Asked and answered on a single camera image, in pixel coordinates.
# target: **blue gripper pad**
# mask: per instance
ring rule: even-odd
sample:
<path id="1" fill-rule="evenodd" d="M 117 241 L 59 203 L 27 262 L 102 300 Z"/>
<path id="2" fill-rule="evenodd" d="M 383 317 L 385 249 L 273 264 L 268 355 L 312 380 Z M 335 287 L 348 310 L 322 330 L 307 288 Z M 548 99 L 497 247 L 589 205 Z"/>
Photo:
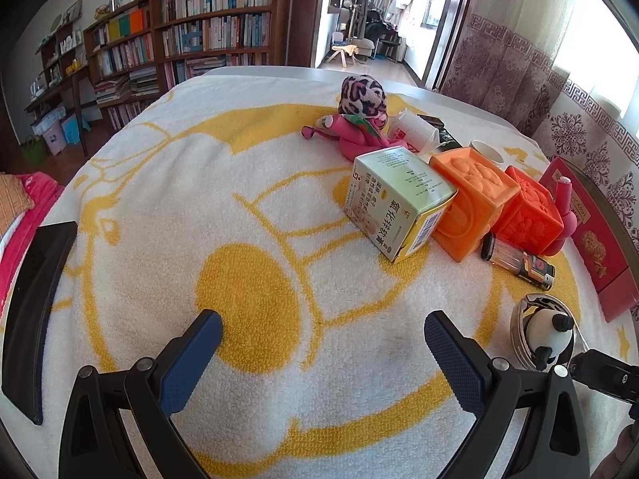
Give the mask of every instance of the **blue gripper pad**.
<path id="1" fill-rule="evenodd" d="M 466 412 L 472 412 L 477 418 L 481 416 L 486 406 L 485 377 L 478 371 L 466 350 L 476 352 L 478 348 L 486 357 L 486 364 L 490 362 L 488 356 L 477 342 L 464 338 L 441 311 L 432 312 L 426 317 L 424 338 L 461 408 Z M 468 342 L 472 342 L 477 348 L 472 347 Z"/>
<path id="2" fill-rule="evenodd" d="M 222 318 L 213 310 L 204 310 L 184 335 L 170 341 L 158 356 L 159 368 L 163 357 L 169 360 L 158 401 L 165 415 L 184 409 L 221 341 Z"/>

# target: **doorway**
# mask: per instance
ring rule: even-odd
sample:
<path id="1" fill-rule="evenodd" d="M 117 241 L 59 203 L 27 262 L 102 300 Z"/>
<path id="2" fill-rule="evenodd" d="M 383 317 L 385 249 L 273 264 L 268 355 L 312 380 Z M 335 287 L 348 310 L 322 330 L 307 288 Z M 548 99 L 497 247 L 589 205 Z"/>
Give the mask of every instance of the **doorway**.
<path id="1" fill-rule="evenodd" d="M 470 1 L 322 0 L 314 66 L 437 90 Z M 339 40 L 359 45 L 345 67 L 333 51 Z"/>

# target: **barcode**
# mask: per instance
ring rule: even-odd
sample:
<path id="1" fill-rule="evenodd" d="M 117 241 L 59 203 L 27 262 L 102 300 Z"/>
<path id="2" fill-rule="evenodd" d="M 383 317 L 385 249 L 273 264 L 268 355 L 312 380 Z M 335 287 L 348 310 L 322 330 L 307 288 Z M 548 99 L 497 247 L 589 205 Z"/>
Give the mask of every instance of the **barcode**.
<path id="1" fill-rule="evenodd" d="M 436 212 L 424 222 L 424 225 L 422 225 L 422 228 L 419 231 L 419 234 L 417 234 L 417 238 L 415 239 L 413 246 L 410 247 L 410 249 L 406 253 L 407 256 L 411 255 L 415 250 L 417 250 L 424 243 L 426 243 L 426 239 L 435 228 L 435 224 L 437 223 L 437 220 L 439 219 L 439 217 L 442 215 L 443 212 L 444 211 Z"/>

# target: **pink blanket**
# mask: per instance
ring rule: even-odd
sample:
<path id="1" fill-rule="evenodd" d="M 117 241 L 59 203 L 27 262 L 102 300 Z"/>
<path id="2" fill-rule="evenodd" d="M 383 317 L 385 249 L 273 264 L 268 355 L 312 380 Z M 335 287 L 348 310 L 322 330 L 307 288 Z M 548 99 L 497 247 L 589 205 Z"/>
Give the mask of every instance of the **pink blanket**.
<path id="1" fill-rule="evenodd" d="M 25 212 L 0 261 L 0 315 L 24 253 L 35 236 L 36 230 L 65 189 L 44 173 L 17 175 L 17 177 L 35 205 L 33 209 Z"/>

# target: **screw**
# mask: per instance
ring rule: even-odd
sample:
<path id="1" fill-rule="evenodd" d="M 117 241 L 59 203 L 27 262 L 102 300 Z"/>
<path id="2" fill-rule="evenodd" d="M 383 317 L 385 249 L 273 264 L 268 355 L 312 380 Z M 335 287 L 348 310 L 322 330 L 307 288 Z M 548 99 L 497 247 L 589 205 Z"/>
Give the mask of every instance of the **screw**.
<path id="1" fill-rule="evenodd" d="M 153 358 L 141 358 L 135 364 L 138 371 L 148 371 L 151 367 L 153 367 Z"/>
<path id="2" fill-rule="evenodd" d="M 561 378 L 566 378 L 568 376 L 568 369 L 566 369 L 562 365 L 556 365 L 555 366 L 555 374 L 557 376 L 560 376 Z"/>
<path id="3" fill-rule="evenodd" d="M 80 368 L 80 370 L 78 371 L 78 376 L 81 378 L 88 378 L 89 376 L 91 376 L 92 372 L 93 372 L 93 366 L 85 365 L 84 367 Z"/>
<path id="4" fill-rule="evenodd" d="M 506 360 L 506 358 L 497 357 L 493 358 L 493 367 L 495 369 L 499 369 L 500 371 L 508 371 L 510 363 Z"/>

